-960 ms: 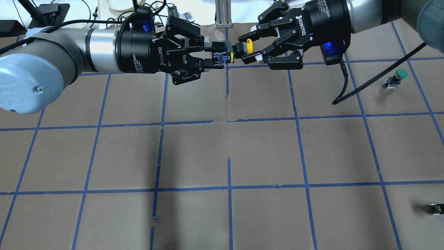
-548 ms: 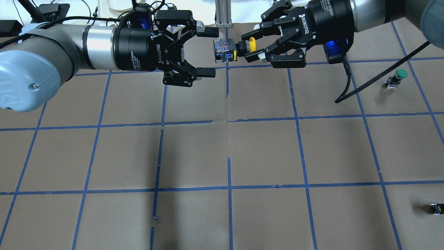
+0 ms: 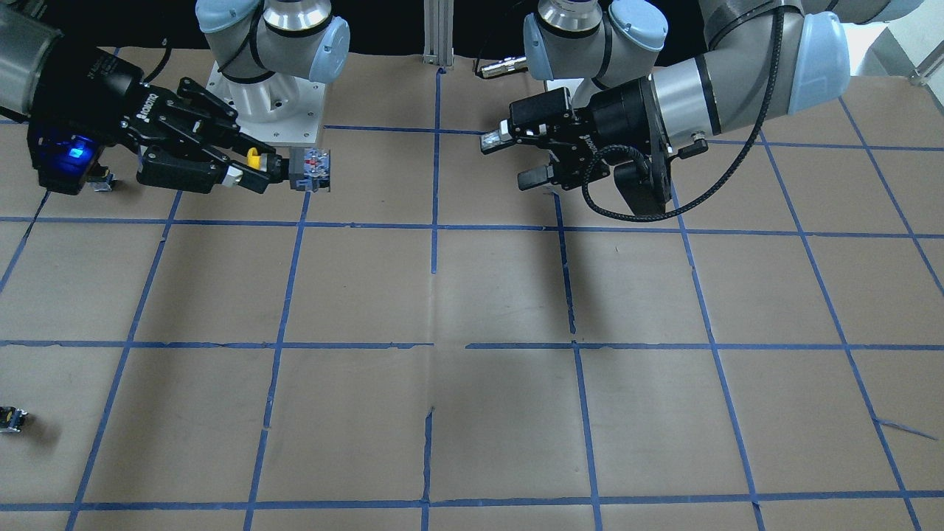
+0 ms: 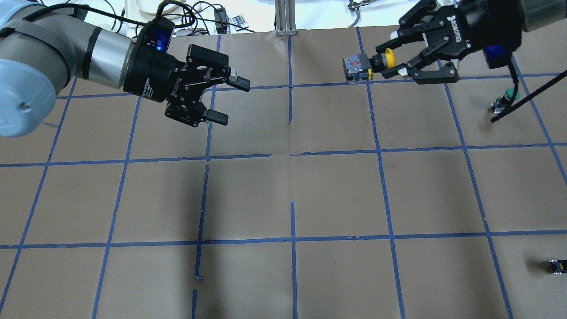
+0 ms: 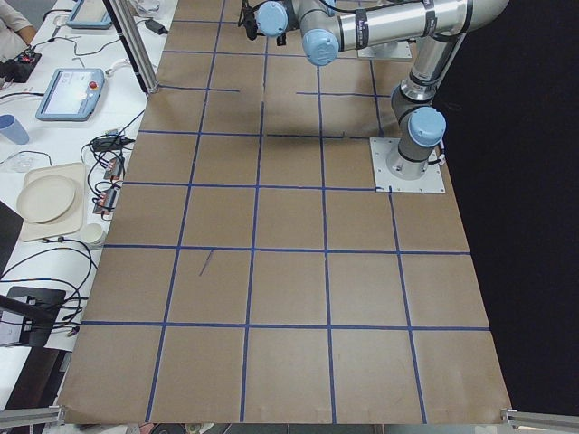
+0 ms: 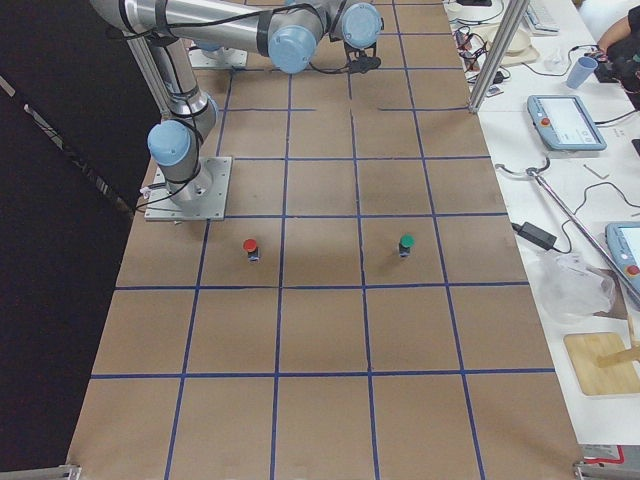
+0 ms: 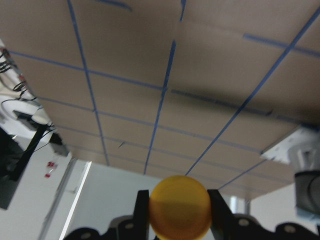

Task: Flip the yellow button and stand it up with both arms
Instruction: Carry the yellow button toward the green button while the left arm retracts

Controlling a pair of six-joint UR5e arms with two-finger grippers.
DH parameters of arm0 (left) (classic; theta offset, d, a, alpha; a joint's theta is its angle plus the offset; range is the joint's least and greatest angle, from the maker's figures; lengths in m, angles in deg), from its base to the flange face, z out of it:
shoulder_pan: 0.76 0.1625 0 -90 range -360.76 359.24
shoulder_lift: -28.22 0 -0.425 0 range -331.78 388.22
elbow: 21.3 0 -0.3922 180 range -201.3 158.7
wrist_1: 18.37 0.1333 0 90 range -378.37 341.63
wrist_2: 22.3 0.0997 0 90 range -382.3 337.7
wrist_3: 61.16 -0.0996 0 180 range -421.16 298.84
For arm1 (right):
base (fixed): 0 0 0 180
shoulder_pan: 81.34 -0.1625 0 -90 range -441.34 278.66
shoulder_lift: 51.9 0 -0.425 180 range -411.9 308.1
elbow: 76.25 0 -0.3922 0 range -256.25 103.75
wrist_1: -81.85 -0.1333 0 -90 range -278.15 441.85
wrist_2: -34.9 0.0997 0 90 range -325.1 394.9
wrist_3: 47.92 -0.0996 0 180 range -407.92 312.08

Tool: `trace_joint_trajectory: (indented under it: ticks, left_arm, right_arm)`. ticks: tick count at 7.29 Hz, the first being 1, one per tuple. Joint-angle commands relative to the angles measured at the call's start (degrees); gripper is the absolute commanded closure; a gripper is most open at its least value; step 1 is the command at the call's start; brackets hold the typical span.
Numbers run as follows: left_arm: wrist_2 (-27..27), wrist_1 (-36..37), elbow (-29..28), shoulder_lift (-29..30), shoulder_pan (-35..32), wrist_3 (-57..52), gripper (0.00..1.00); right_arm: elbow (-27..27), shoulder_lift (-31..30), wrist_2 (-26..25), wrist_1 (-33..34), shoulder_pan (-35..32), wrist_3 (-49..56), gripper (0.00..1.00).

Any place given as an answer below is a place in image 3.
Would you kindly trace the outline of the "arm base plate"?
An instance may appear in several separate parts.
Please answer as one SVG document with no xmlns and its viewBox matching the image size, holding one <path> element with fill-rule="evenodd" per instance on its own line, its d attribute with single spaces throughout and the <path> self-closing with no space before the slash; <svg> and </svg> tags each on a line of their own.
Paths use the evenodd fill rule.
<svg viewBox="0 0 944 531">
<path fill-rule="evenodd" d="M 611 90 L 613 85 L 604 84 L 603 81 L 594 80 L 594 78 L 572 78 L 572 80 L 548 80 L 544 81 L 546 93 L 553 93 L 558 89 L 563 89 L 564 94 L 557 94 L 553 98 L 554 102 L 559 102 L 560 108 L 566 108 L 567 111 L 577 110 L 601 111 L 609 103 L 608 97 L 597 97 L 598 94 Z"/>
<path fill-rule="evenodd" d="M 212 65 L 208 90 L 237 112 L 240 130 L 273 147 L 317 147 L 328 86 L 287 74 L 255 84 L 223 77 Z"/>
</svg>

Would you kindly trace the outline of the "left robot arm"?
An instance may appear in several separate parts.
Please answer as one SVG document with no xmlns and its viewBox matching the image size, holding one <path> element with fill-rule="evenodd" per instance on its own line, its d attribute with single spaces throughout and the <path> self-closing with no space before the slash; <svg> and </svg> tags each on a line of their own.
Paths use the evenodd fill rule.
<svg viewBox="0 0 944 531">
<path fill-rule="evenodd" d="M 482 153 L 535 145 L 552 154 L 543 169 L 518 177 L 522 190 L 570 190 L 597 151 L 609 155 L 591 179 L 617 168 L 630 202 L 670 202 L 670 160 L 687 158 L 708 137 L 754 125 L 768 89 L 766 117 L 796 114 L 835 100 L 850 83 L 844 26 L 892 21 L 917 1 L 699 1 L 706 51 L 657 67 L 670 33 L 665 10 L 648 1 L 540 1 L 524 21 L 524 51 L 536 80 L 580 80 L 510 104 L 510 115 L 481 137 Z"/>
</svg>

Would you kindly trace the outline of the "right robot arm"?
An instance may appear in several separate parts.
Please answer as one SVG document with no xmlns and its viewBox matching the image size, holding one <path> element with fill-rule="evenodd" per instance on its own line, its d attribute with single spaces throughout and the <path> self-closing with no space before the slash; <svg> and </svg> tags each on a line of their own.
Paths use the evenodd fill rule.
<svg viewBox="0 0 944 531">
<path fill-rule="evenodd" d="M 103 151 L 124 147 L 145 186 L 263 194 L 287 182 L 330 188 L 304 102 L 333 83 L 350 51 L 350 24 L 330 1 L 132 1 L 105 17 L 127 44 L 162 46 L 141 67 L 100 48 L 78 24 L 91 15 L 47 1 L 2 3 L 2 115 L 27 125 L 38 185 L 76 195 L 111 188 Z"/>
</svg>

